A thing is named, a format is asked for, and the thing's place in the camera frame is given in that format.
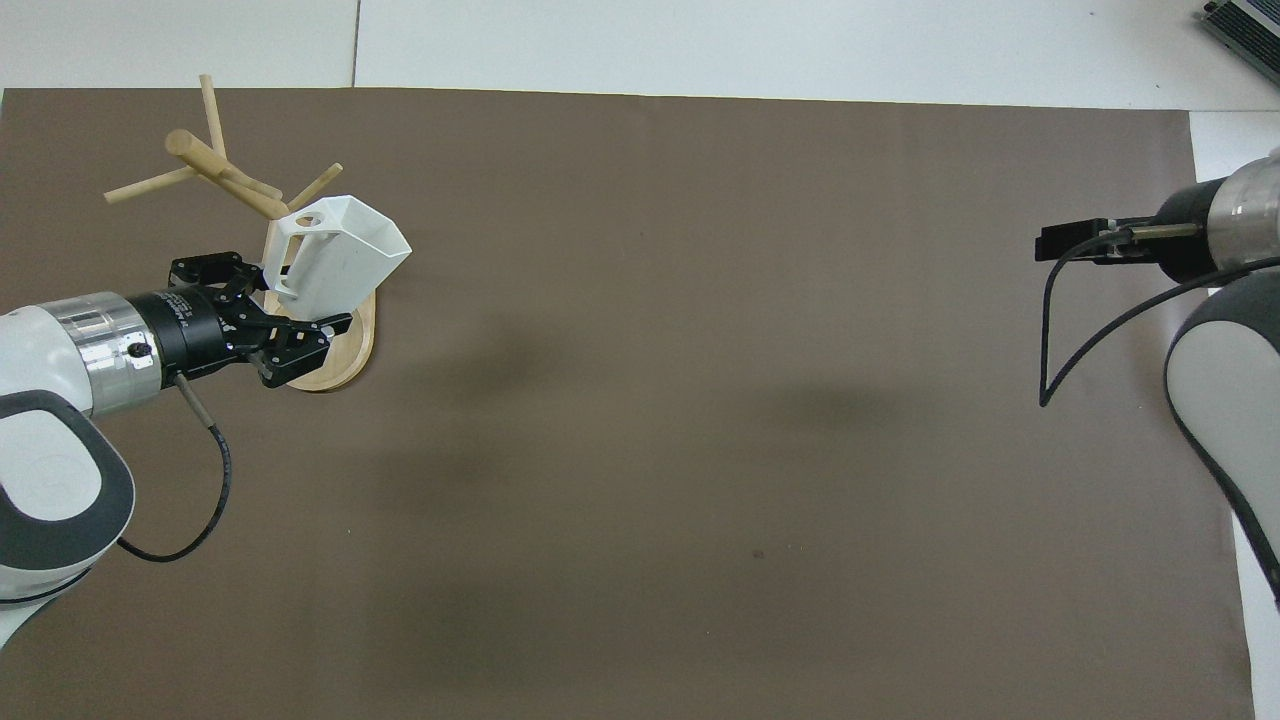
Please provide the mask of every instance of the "brown mat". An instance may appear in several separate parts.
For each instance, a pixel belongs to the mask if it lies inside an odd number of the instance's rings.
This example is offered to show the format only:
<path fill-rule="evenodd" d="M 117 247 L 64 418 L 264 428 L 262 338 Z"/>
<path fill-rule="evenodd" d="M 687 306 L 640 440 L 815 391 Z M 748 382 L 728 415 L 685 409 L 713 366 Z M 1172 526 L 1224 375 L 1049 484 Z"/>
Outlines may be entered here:
<path fill-rule="evenodd" d="M 1164 406 L 1188 305 L 1036 405 L 1042 224 L 1155 211 L 1187 115 L 230 90 L 228 151 L 394 218 L 366 374 L 200 380 L 210 542 L 113 552 L 0 656 L 6 717 L 1249 717 L 1225 505 Z M 183 91 L 5 94 L 0 307 L 256 258 Z M 1169 287 L 1068 272 L 1068 346 Z M 216 498 L 174 392 L 109 418 L 128 536 Z"/>

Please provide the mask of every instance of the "dark gray rubber trim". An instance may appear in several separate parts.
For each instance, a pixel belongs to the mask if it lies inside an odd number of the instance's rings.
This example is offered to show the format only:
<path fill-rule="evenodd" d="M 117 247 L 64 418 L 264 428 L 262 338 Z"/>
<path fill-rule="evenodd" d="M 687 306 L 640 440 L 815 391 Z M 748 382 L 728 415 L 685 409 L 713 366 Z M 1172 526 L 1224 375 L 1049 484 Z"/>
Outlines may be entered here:
<path fill-rule="evenodd" d="M 102 489 L 93 503 L 67 520 L 29 518 L 0 487 L 0 565 L 55 570 L 93 557 L 124 532 L 133 512 L 133 477 L 97 428 L 58 393 L 32 389 L 0 396 L 0 419 L 32 410 L 61 420 L 84 443 L 102 474 Z"/>
<path fill-rule="evenodd" d="M 1219 488 L 1222 489 L 1222 495 L 1226 496 L 1231 511 L 1240 520 L 1240 527 L 1244 529 L 1244 537 L 1249 541 L 1249 547 L 1253 548 L 1253 555 L 1262 566 L 1262 574 L 1266 577 L 1267 584 L 1271 585 L 1271 594 L 1280 605 L 1280 561 L 1276 560 L 1275 550 L 1262 530 L 1257 515 L 1253 514 L 1253 507 L 1230 475 L 1187 428 L 1178 415 L 1178 409 L 1174 407 L 1172 398 L 1169 397 L 1169 359 L 1172 357 L 1178 342 L 1192 328 L 1216 322 L 1247 327 L 1266 338 L 1271 347 L 1280 354 L 1280 273 L 1254 273 L 1217 291 L 1187 318 L 1181 329 L 1178 331 L 1178 336 L 1174 337 L 1174 342 L 1169 346 L 1169 355 L 1165 356 L 1165 400 L 1169 401 L 1169 407 L 1174 413 L 1174 421 L 1178 423 L 1178 429 L 1183 432 L 1187 442 L 1196 450 L 1196 455 L 1204 462 Z"/>

